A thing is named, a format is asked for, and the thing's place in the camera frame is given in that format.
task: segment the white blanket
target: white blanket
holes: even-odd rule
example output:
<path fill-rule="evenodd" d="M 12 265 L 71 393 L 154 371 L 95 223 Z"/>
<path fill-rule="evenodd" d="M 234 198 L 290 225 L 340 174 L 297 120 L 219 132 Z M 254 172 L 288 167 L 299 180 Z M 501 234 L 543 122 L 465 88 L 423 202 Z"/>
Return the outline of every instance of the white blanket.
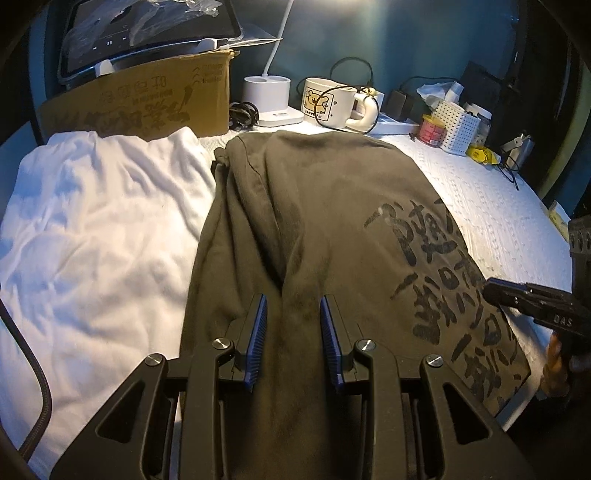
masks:
<path fill-rule="evenodd" d="M 23 159 L 0 230 L 0 284 L 53 396 L 30 462 L 41 478 L 145 356 L 178 356 L 211 161 L 188 128 L 150 143 L 59 134 Z M 0 419 L 19 446 L 41 395 L 3 325 L 0 385 Z"/>
<path fill-rule="evenodd" d="M 288 127 L 326 131 L 306 122 Z M 42 478 L 120 382 L 152 352 L 178 355 L 191 268 L 214 181 L 213 150 L 184 128 L 149 144 L 55 135 L 28 155 L 0 229 L 2 299 L 44 368 L 50 427 L 31 465 Z M 414 159 L 452 212 L 484 275 L 570 289 L 569 249 L 534 192 L 500 172 L 407 136 L 383 137 Z M 497 417 L 508 428 L 538 388 L 550 332 L 516 317 L 532 376 Z M 0 326 L 0 418 L 19 445 L 41 395 Z"/>

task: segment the yellow package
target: yellow package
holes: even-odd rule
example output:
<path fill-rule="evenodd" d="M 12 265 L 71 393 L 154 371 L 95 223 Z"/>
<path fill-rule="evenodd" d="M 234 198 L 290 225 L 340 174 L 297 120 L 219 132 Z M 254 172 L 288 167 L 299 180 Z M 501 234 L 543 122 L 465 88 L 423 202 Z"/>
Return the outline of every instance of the yellow package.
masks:
<path fill-rule="evenodd" d="M 466 155 L 478 163 L 489 165 L 498 165 L 500 163 L 497 154 L 495 154 L 490 148 L 486 147 L 475 147 L 474 145 L 470 145 Z"/>

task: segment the black metal bracket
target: black metal bracket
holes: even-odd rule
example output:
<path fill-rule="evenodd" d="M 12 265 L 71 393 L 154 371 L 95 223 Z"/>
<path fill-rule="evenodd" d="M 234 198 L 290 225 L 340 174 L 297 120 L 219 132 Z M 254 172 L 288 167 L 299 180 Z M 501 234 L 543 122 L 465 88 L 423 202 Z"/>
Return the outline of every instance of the black metal bracket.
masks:
<path fill-rule="evenodd" d="M 513 307 L 558 332 L 565 359 L 591 351 L 591 216 L 569 223 L 572 294 L 498 278 L 486 281 L 483 296 L 494 306 Z"/>
<path fill-rule="evenodd" d="M 395 356 L 345 320 L 331 295 L 321 301 L 320 323 L 332 384 L 342 394 L 363 396 L 359 478 L 534 478 L 517 447 L 440 355 Z"/>
<path fill-rule="evenodd" d="M 252 391 L 266 324 L 267 299 L 257 295 L 246 317 L 234 320 L 225 337 L 197 345 L 193 356 L 146 357 L 68 447 L 51 480 L 167 480 L 181 393 L 179 477 L 222 478 L 223 398 L 231 387 Z"/>

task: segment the white plastic basket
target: white plastic basket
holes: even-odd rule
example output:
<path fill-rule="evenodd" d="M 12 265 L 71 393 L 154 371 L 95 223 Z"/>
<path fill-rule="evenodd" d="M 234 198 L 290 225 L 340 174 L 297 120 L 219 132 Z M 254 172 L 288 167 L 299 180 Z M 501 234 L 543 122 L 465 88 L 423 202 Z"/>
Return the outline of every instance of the white plastic basket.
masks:
<path fill-rule="evenodd" d="M 442 101 L 437 106 L 433 116 L 445 124 L 447 131 L 441 149 L 454 155 L 466 155 L 480 119 L 466 113 L 461 106 L 446 101 Z"/>

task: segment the black cable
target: black cable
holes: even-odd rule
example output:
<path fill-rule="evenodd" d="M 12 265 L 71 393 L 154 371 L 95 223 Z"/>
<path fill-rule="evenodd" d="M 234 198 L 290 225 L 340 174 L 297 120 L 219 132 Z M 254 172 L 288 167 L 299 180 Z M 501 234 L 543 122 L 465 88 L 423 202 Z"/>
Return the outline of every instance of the black cable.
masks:
<path fill-rule="evenodd" d="M 453 80 L 454 82 L 460 82 L 457 78 L 455 77 L 423 77 L 421 75 L 415 75 L 414 77 L 409 77 L 406 80 L 404 80 L 401 84 L 400 87 L 398 87 L 398 90 L 402 92 L 402 89 L 404 87 L 406 87 L 407 83 L 410 82 L 411 80 L 415 80 L 415 79 L 423 79 L 423 80 Z"/>
<path fill-rule="evenodd" d="M 507 180 L 509 180 L 513 185 L 515 185 L 515 188 L 517 189 L 517 191 L 519 191 L 519 185 L 517 184 L 517 179 L 515 178 L 515 174 L 519 173 L 519 166 L 517 165 L 517 163 L 515 162 L 513 157 L 511 157 L 511 154 L 509 154 L 508 159 L 511 159 L 511 161 L 513 162 L 514 168 L 507 165 L 506 160 L 502 164 L 495 165 L 495 167 L 497 167 L 499 169 L 499 171 L 503 174 L 503 176 Z"/>
<path fill-rule="evenodd" d="M 302 78 L 298 84 L 295 86 L 295 91 L 298 93 L 298 95 L 304 95 L 304 90 L 301 88 L 302 84 L 309 78 L 318 78 L 318 79 L 322 79 L 322 80 L 332 80 L 333 82 L 335 82 L 336 80 L 334 80 L 332 78 L 333 73 L 335 72 L 335 69 L 341 65 L 342 63 L 345 63 L 346 61 L 360 61 L 361 63 L 364 63 L 367 65 L 367 67 L 369 68 L 369 80 L 367 82 L 367 85 L 365 85 L 365 87 L 373 87 L 374 86 L 374 68 L 371 66 L 370 62 L 368 62 L 365 59 L 362 59 L 361 57 L 345 57 L 342 58 L 338 61 L 336 61 L 333 66 L 330 68 L 330 73 L 329 73 L 329 77 L 304 77 Z"/>
<path fill-rule="evenodd" d="M 258 108 L 253 103 L 230 104 L 230 129 L 242 131 L 254 127 L 259 121 Z"/>
<path fill-rule="evenodd" d="M 8 313 L 8 310 L 2 303 L 0 299 L 0 318 L 6 325 L 6 328 L 12 335 L 12 338 L 16 341 L 18 347 L 22 350 L 25 355 L 25 358 L 31 365 L 33 372 L 35 372 L 35 376 L 37 377 L 37 381 L 39 382 L 39 387 L 41 388 L 41 396 L 43 398 L 43 405 L 41 406 L 41 413 L 35 425 L 25 438 L 25 441 L 22 443 L 21 447 L 18 449 L 18 453 L 22 456 L 22 458 L 28 462 L 33 455 L 33 452 L 39 445 L 39 441 L 45 430 L 47 430 L 47 426 L 49 425 L 49 420 L 51 418 L 51 392 L 49 390 L 49 384 L 47 383 L 47 378 L 43 373 L 43 369 L 41 369 L 41 365 L 37 361 L 37 358 L 33 354 L 33 351 L 29 347 L 27 341 L 22 336 L 21 332 L 19 331 L 18 327 L 14 323 L 12 317 Z"/>
<path fill-rule="evenodd" d="M 318 100 L 316 100 L 316 103 L 314 104 L 314 118 L 316 119 L 316 123 L 318 123 L 318 124 L 319 124 L 321 127 L 328 128 L 328 129 L 331 129 L 331 130 L 335 130 L 335 131 L 337 131 L 337 132 L 342 132 L 342 130 L 341 130 L 340 128 L 330 127 L 330 126 L 328 126 L 328 125 L 323 125 L 323 124 L 321 124 L 321 123 L 320 123 L 320 118 L 318 118 L 318 111 L 317 111 L 317 108 L 318 108 L 318 104 L 320 103 L 320 99 L 321 99 L 321 98 L 322 98 L 324 95 L 326 95 L 327 93 L 330 93 L 330 92 L 332 92 L 332 91 L 334 91 L 334 90 L 340 90 L 341 88 L 354 88 L 354 89 L 356 89 L 356 90 L 357 90 L 359 93 L 361 93 L 361 92 L 362 92 L 364 89 L 366 89 L 366 88 L 368 88 L 368 87 L 367 87 L 367 85 L 339 85 L 339 86 L 336 86 L 336 87 L 329 88 L 328 90 L 325 90 L 325 91 L 324 91 L 324 92 L 322 92 L 322 94 L 321 94 L 321 95 L 318 97 Z M 375 99 L 375 97 L 374 97 L 374 96 L 372 96 L 372 95 L 369 95 L 369 94 L 368 94 L 368 96 L 371 96 L 372 100 L 375 102 L 376 106 L 378 107 L 378 116 L 376 116 L 376 118 L 375 118 L 375 120 L 374 120 L 374 124 L 371 126 L 371 128 L 370 128 L 369 130 L 367 130 L 366 132 L 363 132 L 363 133 L 361 133 L 361 132 L 360 132 L 362 135 L 367 135 L 368 133 L 370 133 L 370 132 L 371 132 L 371 131 L 372 131 L 372 130 L 375 128 L 375 126 L 378 124 L 378 120 L 379 120 L 379 103 L 378 103 L 378 101 Z"/>
<path fill-rule="evenodd" d="M 368 82 L 367 82 L 367 85 L 365 85 L 365 86 L 366 86 L 366 87 L 373 87 L 373 86 L 374 86 L 374 68 L 371 66 L 370 62 L 368 62 L 367 60 L 365 60 L 365 59 L 362 59 L 362 58 L 360 58 L 360 57 L 345 57 L 344 59 L 340 59 L 339 61 L 337 61 L 337 62 L 336 62 L 336 63 L 335 63 L 335 64 L 334 64 L 334 65 L 333 65 L 331 68 L 330 68 L 329 79 L 330 79 L 330 80 L 334 80 L 334 79 L 332 78 L 332 76 L 333 76 L 333 73 L 335 72 L 335 69 L 336 69 L 336 68 L 337 68 L 339 65 L 341 65 L 341 64 L 343 64 L 343 63 L 345 63 L 346 61 L 352 61 L 352 60 L 354 60 L 354 61 L 360 61 L 361 63 L 364 63 L 364 64 L 366 64 L 366 65 L 367 65 L 367 67 L 369 68 L 369 74 L 370 74 L 370 77 L 369 77 L 369 80 L 368 80 Z"/>

